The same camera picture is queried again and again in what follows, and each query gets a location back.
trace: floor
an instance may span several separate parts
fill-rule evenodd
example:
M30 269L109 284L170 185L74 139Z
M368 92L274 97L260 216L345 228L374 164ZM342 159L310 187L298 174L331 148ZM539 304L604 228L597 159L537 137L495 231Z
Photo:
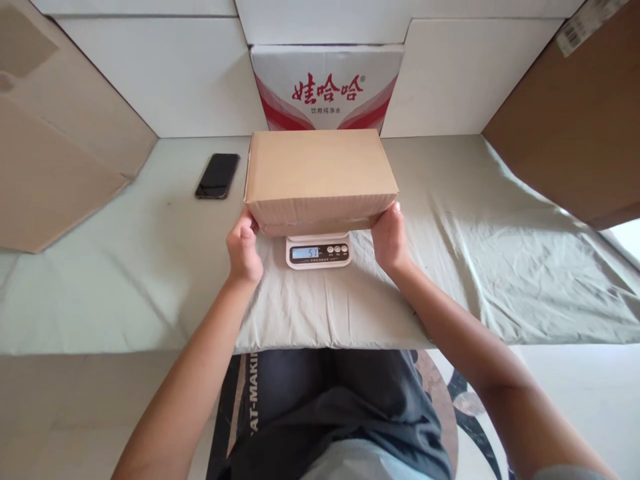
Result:
M570 422L623 479L640 477L640 345L513 349ZM175 352L0 357L0 478L108 479ZM453 368L430 351L443 380ZM190 479L204 479L214 421L207 424ZM508 479L504 450L486 413L476 415ZM457 478L495 479L458 427Z

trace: brown cardboard box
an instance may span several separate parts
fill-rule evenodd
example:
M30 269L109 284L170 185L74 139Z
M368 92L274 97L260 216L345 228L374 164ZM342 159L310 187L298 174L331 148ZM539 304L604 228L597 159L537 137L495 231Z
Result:
M251 138L245 202L268 237L368 229L397 194L376 130Z
M134 179L156 141L60 28L0 0L0 247L44 249Z
M630 0L568 57L552 41L483 131L516 176L596 229L640 217L639 27Z

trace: white digital scale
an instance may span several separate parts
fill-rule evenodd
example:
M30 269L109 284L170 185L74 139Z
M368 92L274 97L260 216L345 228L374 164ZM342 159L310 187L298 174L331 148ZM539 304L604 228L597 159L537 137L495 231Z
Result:
M287 264L294 270L337 268L350 262L349 232L287 237Z

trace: mattress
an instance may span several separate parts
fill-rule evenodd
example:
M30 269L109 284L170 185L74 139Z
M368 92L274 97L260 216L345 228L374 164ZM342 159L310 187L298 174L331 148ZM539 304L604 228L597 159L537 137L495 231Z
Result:
M411 256L509 344L640 341L640 275L600 236L515 179L480 136L383 140ZM229 268L249 138L163 139L138 179L39 255L0 254L0 354L184 346ZM242 160L229 198L193 192L213 153ZM260 235L265 275L236 352L425 348L416 314L378 268L294 271Z

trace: smartphone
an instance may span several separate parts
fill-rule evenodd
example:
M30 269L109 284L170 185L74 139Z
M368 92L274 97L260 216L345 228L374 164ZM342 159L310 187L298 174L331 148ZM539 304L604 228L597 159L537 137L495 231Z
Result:
M199 199L227 198L239 161L240 155L237 153L214 153L195 190L195 196Z

